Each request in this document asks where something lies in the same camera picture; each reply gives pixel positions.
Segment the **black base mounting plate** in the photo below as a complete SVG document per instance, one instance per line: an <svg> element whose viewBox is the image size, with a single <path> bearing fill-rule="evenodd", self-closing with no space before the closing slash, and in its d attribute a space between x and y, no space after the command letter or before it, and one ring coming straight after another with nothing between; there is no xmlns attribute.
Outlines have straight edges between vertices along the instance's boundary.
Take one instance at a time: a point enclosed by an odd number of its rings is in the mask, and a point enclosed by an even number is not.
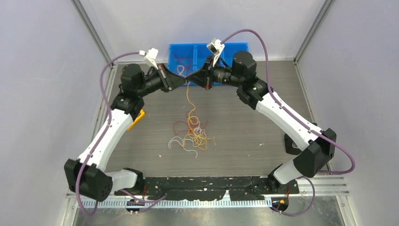
<svg viewBox="0 0 399 226"><path fill-rule="evenodd" d="M228 194L232 201L259 201L265 195L299 194L295 180L274 186L267 177L147 177L141 191L153 200L165 195L167 201L214 201Z"/></svg>

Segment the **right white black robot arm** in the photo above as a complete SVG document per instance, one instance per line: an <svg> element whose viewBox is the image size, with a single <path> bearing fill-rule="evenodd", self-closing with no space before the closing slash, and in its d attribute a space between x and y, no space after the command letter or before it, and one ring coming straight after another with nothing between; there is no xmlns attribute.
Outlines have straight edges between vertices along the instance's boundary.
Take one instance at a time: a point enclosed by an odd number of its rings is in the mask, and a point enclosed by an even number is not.
<svg viewBox="0 0 399 226"><path fill-rule="evenodd" d="M212 59L209 56L203 67L188 75L187 80L205 89L212 88L214 82L237 87L239 99L272 120L299 149L294 159L268 175L271 191L281 193L288 182L302 176L313 177L333 158L335 149L331 142L336 140L336 133L321 129L289 107L257 77L257 63L249 52L236 52L231 67L213 64Z"/></svg>

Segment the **black triangular stand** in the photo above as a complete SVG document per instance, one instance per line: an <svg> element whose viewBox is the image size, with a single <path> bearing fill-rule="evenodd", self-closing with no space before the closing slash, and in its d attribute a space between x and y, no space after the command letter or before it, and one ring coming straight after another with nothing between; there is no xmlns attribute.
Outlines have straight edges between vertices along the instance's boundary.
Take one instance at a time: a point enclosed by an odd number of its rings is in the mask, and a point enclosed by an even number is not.
<svg viewBox="0 0 399 226"><path fill-rule="evenodd" d="M284 142L285 150L288 154L299 155L304 151L318 136L310 132L310 129L319 131L319 127L315 122L306 125L308 129L301 124L289 125L288 123L280 123L279 127L285 132Z"/></svg>

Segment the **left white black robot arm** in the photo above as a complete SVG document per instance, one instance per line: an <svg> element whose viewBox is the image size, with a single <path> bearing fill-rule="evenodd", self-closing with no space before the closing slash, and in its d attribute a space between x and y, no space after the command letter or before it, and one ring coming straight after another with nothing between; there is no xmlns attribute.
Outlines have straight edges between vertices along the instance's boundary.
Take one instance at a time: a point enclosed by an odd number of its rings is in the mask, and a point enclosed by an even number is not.
<svg viewBox="0 0 399 226"><path fill-rule="evenodd" d="M122 189L133 195L144 190L142 172L124 168L107 173L108 160L123 134L141 115L143 97L157 90L170 92L186 82L164 64L150 67L147 73L138 64L128 64L123 67L120 79L120 91L107 108L108 118L98 134L76 160L68 159L64 165L70 191L98 202Z"/></svg>

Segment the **blue three-compartment plastic bin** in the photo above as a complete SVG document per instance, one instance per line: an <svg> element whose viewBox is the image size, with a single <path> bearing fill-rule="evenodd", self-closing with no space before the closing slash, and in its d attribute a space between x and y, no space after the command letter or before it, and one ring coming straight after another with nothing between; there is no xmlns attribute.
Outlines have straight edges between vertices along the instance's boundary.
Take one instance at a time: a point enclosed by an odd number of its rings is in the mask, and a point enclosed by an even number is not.
<svg viewBox="0 0 399 226"><path fill-rule="evenodd" d="M224 43L225 48L214 66L214 84L238 87L240 90L253 85L256 78L256 61L244 43ZM207 44L170 44L168 65L172 73L185 77L200 69L208 56L213 54Z"/></svg>

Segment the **yellow triangular plastic stand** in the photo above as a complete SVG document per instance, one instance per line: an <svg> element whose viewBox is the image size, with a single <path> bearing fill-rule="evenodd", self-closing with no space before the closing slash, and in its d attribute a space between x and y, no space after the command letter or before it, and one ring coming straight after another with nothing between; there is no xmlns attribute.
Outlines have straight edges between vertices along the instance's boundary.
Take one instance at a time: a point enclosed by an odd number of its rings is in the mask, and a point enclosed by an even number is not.
<svg viewBox="0 0 399 226"><path fill-rule="evenodd" d="M143 117L145 116L145 111L142 109L139 115L132 121L127 131L131 130Z"/></svg>

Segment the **aluminium front rail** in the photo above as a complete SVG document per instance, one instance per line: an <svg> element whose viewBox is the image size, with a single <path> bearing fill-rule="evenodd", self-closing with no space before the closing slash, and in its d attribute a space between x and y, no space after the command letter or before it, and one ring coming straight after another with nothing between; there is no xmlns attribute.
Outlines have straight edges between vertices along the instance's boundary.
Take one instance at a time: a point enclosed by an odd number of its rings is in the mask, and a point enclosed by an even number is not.
<svg viewBox="0 0 399 226"><path fill-rule="evenodd" d="M217 201L167 201L166 198L155 205L155 208L234 208L234 207L275 207L285 210L290 201L295 198L311 198L313 196L348 196L349 190L342 176L337 175L317 175L310 180L296 179L299 194L265 195L259 201L232 201L228 194ZM131 196L123 192L116 192L110 195L105 201L98 204L98 208L132 208L151 206L152 198L146 195L138 195L137 198L145 198L147 203L135 202Z"/></svg>

